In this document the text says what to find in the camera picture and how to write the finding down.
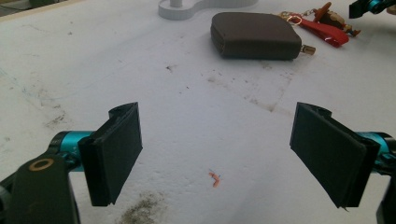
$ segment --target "keychain tag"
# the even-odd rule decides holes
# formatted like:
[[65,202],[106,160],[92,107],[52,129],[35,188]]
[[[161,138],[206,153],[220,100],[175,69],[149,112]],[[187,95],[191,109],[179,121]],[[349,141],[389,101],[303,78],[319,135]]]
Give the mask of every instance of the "keychain tag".
[[284,11],[279,16],[291,24],[305,28],[336,48],[349,41],[349,37],[342,30],[330,25],[305,20],[300,14]]

